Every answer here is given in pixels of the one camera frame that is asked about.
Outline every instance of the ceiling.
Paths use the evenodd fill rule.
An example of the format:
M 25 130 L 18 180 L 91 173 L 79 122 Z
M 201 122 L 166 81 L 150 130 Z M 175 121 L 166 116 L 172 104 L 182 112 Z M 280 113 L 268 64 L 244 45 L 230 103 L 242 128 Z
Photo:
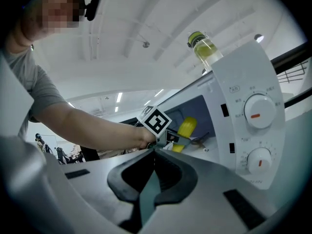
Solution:
M 148 100 L 158 104 L 201 76 L 186 45 L 197 30 L 223 55 L 255 34 L 264 35 L 260 44 L 270 59 L 306 41 L 278 0 L 102 0 L 92 22 L 36 42 L 34 55 L 66 100 L 111 119 Z

